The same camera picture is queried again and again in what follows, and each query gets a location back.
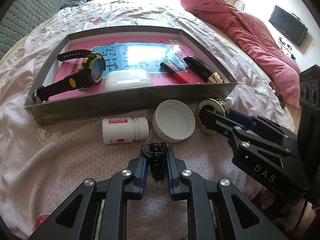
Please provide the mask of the silver metal drain fitting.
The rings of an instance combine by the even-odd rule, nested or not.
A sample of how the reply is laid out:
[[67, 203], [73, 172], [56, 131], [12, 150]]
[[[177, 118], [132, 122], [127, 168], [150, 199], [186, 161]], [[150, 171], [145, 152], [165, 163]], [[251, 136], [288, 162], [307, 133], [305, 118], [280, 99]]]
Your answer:
[[205, 99], [198, 103], [195, 109], [195, 120], [198, 128], [206, 134], [216, 133], [212, 128], [207, 128], [204, 124], [206, 123], [206, 114], [215, 113], [224, 117], [230, 115], [230, 109], [223, 100], [221, 99]]

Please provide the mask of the red black lighter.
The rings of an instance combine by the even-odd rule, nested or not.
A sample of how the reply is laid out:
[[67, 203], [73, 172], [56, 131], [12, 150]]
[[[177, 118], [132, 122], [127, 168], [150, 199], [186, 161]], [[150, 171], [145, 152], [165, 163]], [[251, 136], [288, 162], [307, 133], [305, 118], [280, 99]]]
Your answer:
[[169, 73], [176, 81], [178, 81], [181, 84], [204, 83], [203, 81], [196, 79], [195, 76], [183, 70], [178, 65], [174, 64], [172, 61], [161, 62], [160, 67], [163, 68], [167, 73]]

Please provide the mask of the white earbuds case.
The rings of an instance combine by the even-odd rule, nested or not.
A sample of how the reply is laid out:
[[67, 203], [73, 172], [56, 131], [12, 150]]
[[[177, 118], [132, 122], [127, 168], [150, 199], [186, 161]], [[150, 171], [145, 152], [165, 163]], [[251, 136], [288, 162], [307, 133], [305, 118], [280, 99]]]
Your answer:
[[143, 69], [116, 70], [106, 75], [104, 91], [124, 90], [152, 86], [150, 74]]

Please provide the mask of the white pill bottle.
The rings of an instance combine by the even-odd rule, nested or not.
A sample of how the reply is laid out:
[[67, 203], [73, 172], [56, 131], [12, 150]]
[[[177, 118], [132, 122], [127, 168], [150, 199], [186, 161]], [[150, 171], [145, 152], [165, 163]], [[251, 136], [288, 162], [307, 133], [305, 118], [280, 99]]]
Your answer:
[[106, 145], [142, 141], [149, 137], [149, 124], [145, 117], [104, 118], [102, 132]]

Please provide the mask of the white plastic jar lid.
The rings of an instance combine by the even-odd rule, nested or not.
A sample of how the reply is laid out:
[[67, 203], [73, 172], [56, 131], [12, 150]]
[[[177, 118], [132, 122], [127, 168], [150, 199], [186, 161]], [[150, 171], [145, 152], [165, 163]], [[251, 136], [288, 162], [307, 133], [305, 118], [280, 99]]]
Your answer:
[[178, 100], [161, 102], [152, 117], [154, 132], [170, 143], [188, 139], [195, 131], [195, 117], [191, 109]]

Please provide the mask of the black gold lipstick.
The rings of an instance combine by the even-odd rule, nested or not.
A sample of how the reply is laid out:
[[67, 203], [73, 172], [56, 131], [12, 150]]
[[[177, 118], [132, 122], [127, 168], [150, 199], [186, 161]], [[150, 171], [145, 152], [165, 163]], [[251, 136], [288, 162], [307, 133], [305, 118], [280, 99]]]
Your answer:
[[206, 83], [224, 83], [222, 77], [201, 59], [195, 56], [187, 56], [183, 60], [187, 66], [203, 81], [206, 81]]

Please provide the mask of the red quilted blanket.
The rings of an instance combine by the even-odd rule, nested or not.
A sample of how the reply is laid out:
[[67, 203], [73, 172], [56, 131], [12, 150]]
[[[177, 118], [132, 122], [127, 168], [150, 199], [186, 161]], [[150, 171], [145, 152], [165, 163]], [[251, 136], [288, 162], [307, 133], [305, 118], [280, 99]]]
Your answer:
[[300, 70], [281, 51], [260, 19], [225, 0], [180, 0], [180, 3], [185, 11], [214, 25], [232, 39], [268, 75], [284, 101], [300, 108]]

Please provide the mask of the pink patterned bed sheet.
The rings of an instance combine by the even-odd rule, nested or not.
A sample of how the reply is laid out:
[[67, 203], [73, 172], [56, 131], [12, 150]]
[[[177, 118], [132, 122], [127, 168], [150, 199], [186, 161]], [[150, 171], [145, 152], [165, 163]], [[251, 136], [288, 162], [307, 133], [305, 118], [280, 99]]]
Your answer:
[[[295, 131], [289, 110], [262, 70], [221, 31], [181, 8], [138, 0], [97, 0], [63, 9], [16, 42], [1, 59], [1, 217], [20, 239], [27, 239], [86, 178], [110, 178], [139, 155], [143, 142], [105, 145], [102, 118], [40, 126], [23, 109], [31, 84], [54, 48], [68, 34], [116, 25], [157, 25], [183, 29], [203, 44], [239, 84], [230, 106], [264, 116]], [[232, 149], [221, 135], [198, 128], [172, 145], [176, 157], [203, 178], [228, 178], [249, 199], [262, 186], [232, 164]], [[128, 202], [127, 239], [187, 239], [186, 202], [173, 202], [167, 180], [148, 172], [142, 201]]]

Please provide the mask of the black yellow digital watch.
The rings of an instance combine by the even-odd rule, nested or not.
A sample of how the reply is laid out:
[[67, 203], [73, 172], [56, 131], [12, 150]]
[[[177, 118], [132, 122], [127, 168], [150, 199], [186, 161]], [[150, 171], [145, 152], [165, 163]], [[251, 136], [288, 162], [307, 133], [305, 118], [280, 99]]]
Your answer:
[[34, 92], [37, 102], [47, 101], [50, 97], [82, 88], [97, 85], [103, 78], [106, 70], [105, 59], [100, 52], [86, 49], [72, 50], [57, 56], [60, 62], [71, 59], [82, 59], [82, 64], [77, 67], [76, 72], [66, 76], [64, 79], [48, 86], [40, 86]]

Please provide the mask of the grey cardboard box tray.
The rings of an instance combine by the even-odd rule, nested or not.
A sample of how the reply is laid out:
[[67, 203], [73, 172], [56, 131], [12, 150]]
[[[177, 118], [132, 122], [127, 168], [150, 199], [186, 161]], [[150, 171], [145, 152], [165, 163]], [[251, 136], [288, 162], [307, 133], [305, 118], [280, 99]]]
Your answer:
[[[89, 88], [64, 92], [50, 97], [42, 103], [34, 98], [35, 90], [40, 86], [48, 86], [76, 72], [82, 59], [71, 59], [60, 62], [57, 56], [70, 50], [75, 42], [100, 38], [118, 37], [163, 37], [181, 40], [213, 71], [217, 72], [224, 83], [206, 83], [198, 75], [196, 79], [204, 83], [174, 85], [157, 85], [124, 90], [104, 91], [105, 77], [100, 83]], [[24, 108], [39, 125], [50, 125], [62, 121], [84, 120], [123, 114], [143, 109], [156, 108], [161, 102], [176, 99], [186, 104], [198, 103], [201, 100], [227, 97], [236, 87], [236, 80], [222, 63], [202, 44], [181, 29], [127, 25], [91, 29], [67, 35], [48, 56], [29, 90]]]

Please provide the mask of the pink blue book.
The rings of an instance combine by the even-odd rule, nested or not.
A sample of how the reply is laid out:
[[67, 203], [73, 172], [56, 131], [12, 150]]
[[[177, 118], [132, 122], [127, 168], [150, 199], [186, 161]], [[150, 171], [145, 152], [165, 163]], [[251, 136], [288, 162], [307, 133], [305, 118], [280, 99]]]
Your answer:
[[100, 38], [75, 42], [70, 50], [88, 49], [98, 51], [106, 62], [103, 77], [110, 72], [125, 69], [143, 69], [151, 75], [154, 86], [174, 85], [178, 82], [160, 67], [160, 63], [170, 60], [186, 70], [183, 59], [196, 53], [181, 40], [147, 36]]

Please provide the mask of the grey quilted headboard cover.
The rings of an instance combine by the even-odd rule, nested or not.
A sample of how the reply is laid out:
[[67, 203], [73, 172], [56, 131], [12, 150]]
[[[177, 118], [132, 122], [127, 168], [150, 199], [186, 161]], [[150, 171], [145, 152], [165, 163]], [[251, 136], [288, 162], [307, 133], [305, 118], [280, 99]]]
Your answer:
[[15, 0], [1, 19], [1, 57], [73, 0]]

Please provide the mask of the black wall television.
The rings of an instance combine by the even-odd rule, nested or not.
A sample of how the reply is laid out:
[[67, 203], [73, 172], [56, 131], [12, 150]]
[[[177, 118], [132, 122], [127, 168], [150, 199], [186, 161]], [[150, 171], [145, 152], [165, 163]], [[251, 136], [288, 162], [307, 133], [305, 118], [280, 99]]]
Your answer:
[[305, 24], [294, 14], [288, 13], [277, 5], [274, 7], [268, 21], [298, 47], [307, 38], [308, 28]]

